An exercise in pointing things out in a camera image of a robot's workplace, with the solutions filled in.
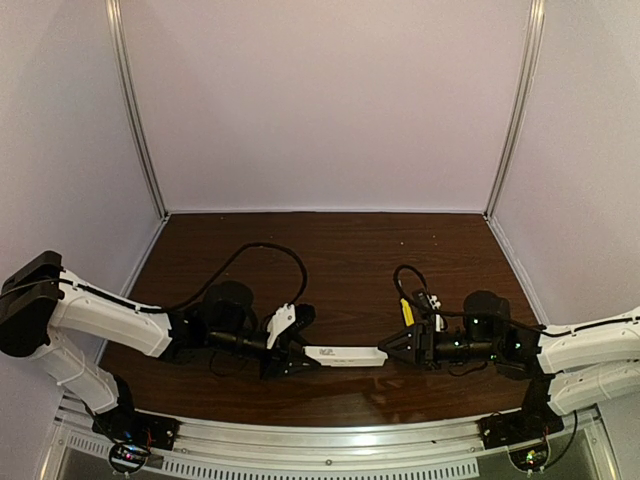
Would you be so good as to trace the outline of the yellow handled screwdriver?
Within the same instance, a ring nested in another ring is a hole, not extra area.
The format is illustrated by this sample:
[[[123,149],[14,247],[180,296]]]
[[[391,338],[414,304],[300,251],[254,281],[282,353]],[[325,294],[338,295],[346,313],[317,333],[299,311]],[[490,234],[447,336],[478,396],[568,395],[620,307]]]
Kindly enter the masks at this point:
[[[415,320],[414,320],[411,305],[404,298],[400,299],[400,305],[401,305],[401,311],[402,311],[402,316],[403,316],[405,326],[406,327],[412,326],[415,323]]]

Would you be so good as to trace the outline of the white remote control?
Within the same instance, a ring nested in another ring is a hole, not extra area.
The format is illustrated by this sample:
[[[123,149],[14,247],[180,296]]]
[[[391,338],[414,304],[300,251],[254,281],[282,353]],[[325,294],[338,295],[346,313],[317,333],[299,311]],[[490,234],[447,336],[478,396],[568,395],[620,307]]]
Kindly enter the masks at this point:
[[[376,347],[305,346],[304,354],[322,367],[382,367],[388,355]]]

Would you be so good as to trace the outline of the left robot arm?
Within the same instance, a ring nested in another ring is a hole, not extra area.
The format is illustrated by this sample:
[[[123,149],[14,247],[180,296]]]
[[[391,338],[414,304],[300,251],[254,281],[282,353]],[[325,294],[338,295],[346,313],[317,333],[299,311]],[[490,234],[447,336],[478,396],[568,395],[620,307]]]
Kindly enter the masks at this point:
[[[170,363],[201,351],[260,363],[262,377],[296,362],[317,366],[302,351],[299,331],[316,316],[309,304],[279,307],[257,327],[250,290],[237,282],[210,286],[205,298],[174,311],[140,304],[84,282],[45,251],[11,275],[1,289],[1,351],[37,362],[78,396],[101,422],[131,424],[135,409],[125,381],[90,362],[66,336],[75,330]]]

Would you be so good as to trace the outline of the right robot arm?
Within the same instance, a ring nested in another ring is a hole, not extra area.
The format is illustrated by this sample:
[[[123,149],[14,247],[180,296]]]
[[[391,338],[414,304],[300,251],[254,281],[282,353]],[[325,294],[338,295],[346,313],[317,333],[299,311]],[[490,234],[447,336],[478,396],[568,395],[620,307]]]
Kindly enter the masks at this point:
[[[564,416],[639,391],[639,311],[574,325],[529,326],[513,320],[507,299],[479,290],[460,312],[461,329],[436,327],[445,318],[423,291],[408,303],[418,317],[378,348],[404,363],[437,369],[443,364],[493,364],[503,376],[527,380],[532,402]]]

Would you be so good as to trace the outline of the front aluminium rail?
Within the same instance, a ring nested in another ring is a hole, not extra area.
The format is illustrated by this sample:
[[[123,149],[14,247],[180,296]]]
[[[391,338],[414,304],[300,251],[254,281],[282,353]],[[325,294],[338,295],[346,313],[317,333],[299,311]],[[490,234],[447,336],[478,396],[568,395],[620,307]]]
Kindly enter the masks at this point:
[[[351,427],[266,427],[181,418],[173,450],[137,474],[110,468],[111,443],[86,415],[64,412],[36,479],[621,479],[604,425],[580,414],[570,448],[541,473],[519,471],[513,447],[483,446],[476,418]]]

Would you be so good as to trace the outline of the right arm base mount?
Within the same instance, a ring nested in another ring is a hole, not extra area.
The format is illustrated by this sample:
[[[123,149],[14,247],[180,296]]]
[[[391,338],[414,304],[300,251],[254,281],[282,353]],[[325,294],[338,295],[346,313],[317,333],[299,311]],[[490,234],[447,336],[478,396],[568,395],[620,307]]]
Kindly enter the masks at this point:
[[[523,410],[494,412],[479,419],[477,425],[484,448],[505,447],[510,464],[527,475],[543,472],[551,464],[550,436],[564,429],[561,417]]]

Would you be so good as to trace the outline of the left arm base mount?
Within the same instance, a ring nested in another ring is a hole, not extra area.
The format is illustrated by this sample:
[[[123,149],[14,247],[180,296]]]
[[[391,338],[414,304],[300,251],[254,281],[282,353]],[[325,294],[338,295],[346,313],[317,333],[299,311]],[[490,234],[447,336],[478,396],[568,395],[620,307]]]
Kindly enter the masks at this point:
[[[111,443],[107,461],[117,473],[128,477],[154,457],[154,450],[172,451],[180,422],[171,417],[141,413],[89,412],[92,430]]]

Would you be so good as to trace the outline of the right aluminium frame post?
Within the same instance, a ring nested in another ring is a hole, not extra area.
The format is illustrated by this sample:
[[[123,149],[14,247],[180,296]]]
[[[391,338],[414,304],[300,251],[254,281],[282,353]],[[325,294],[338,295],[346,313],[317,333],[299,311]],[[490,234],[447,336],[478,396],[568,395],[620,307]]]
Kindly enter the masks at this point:
[[[527,103],[534,83],[544,34],[546,2],[529,2],[529,14],[525,29],[522,57],[516,82],[511,114],[501,149],[498,167],[484,210],[484,218],[490,222],[495,216],[506,179],[515,154],[518,138],[524,123]]]

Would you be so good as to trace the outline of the aluminium frame post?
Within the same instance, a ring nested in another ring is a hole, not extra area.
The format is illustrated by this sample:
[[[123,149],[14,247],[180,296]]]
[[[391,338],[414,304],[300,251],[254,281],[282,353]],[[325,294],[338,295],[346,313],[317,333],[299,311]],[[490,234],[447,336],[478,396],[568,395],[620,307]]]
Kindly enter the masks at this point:
[[[484,210],[484,218],[490,222],[495,216],[506,179],[515,154],[518,138],[524,123],[527,103],[534,83],[544,34],[546,2],[529,2],[529,14],[525,29],[522,57],[516,82],[511,114],[501,149],[498,167]]]
[[[164,221],[169,216],[169,211],[165,205],[144,131],[127,49],[122,17],[122,2],[107,0],[105,6],[116,68],[134,148],[155,214],[161,221]]]

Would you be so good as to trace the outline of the left aluminium frame post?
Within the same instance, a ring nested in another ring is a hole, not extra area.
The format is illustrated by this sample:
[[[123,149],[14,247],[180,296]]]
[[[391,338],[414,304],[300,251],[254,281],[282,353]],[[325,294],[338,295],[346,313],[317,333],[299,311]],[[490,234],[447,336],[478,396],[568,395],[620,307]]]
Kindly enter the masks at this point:
[[[169,211],[165,205],[144,131],[127,49],[122,17],[122,2],[107,0],[105,6],[116,68],[134,148],[155,214],[161,221],[164,221],[169,216]]]

